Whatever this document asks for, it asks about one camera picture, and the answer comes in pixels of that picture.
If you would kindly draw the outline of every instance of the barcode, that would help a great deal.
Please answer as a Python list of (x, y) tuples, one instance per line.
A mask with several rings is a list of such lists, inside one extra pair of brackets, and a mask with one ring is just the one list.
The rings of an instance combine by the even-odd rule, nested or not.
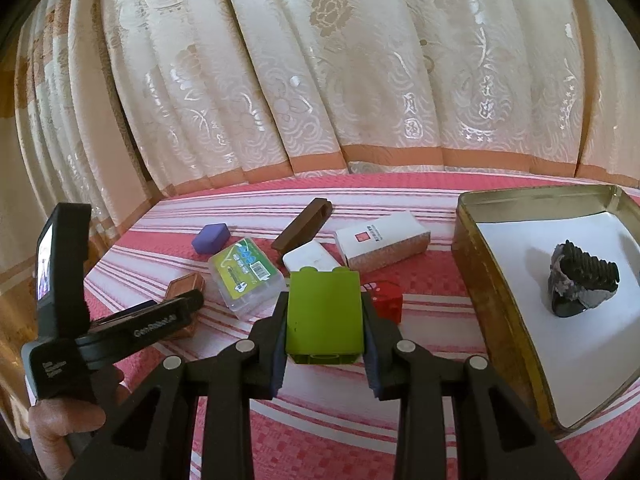
[(258, 278), (261, 282), (264, 280), (268, 280), (271, 273), (264, 268), (264, 265), (261, 262), (254, 262), (249, 265), (251, 270), (254, 272), (255, 277)]

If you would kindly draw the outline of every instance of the red cube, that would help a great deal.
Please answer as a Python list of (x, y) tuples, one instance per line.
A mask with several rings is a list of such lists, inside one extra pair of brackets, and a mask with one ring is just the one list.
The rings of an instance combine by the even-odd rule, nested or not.
[(380, 317), (400, 324), (402, 321), (402, 289), (397, 283), (386, 281), (365, 283), (360, 287), (360, 290), (369, 293), (373, 306)]

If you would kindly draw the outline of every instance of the green label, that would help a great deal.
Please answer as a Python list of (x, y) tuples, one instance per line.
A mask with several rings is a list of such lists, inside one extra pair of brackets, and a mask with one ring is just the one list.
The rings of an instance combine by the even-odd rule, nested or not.
[(213, 263), (234, 300), (278, 272), (251, 238), (243, 238), (216, 254)]

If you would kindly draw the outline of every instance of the brown wooden block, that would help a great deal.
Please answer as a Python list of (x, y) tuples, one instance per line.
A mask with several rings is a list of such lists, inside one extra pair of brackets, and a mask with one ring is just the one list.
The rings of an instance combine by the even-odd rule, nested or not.
[[(192, 272), (191, 274), (187, 274), (181, 278), (177, 278), (169, 283), (167, 287), (166, 294), (164, 295), (165, 300), (170, 300), (171, 298), (175, 298), (184, 292), (189, 292), (194, 288), (197, 288), (200, 292), (204, 292), (204, 278), (200, 275), (199, 272)], [(191, 323), (184, 328), (181, 328), (177, 332), (174, 332), (169, 337), (165, 338), (166, 341), (171, 341), (172, 339), (182, 339), (185, 337), (192, 337), (196, 332), (196, 316), (195, 313), (192, 314), (193, 318)]]
[(333, 210), (333, 205), (327, 199), (313, 199), (273, 241), (271, 249), (278, 251), (282, 258), (289, 251), (310, 242), (331, 216)]

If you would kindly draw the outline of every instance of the white box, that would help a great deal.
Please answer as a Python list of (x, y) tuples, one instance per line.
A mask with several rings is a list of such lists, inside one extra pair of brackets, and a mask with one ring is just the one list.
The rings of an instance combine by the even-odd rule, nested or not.
[(335, 267), (340, 267), (335, 258), (315, 240), (289, 251), (282, 257), (282, 262), (289, 272), (295, 272), (302, 267), (313, 267), (321, 272), (331, 272)]
[(423, 253), (431, 233), (410, 211), (393, 213), (335, 232), (344, 263), (351, 270), (370, 272)]

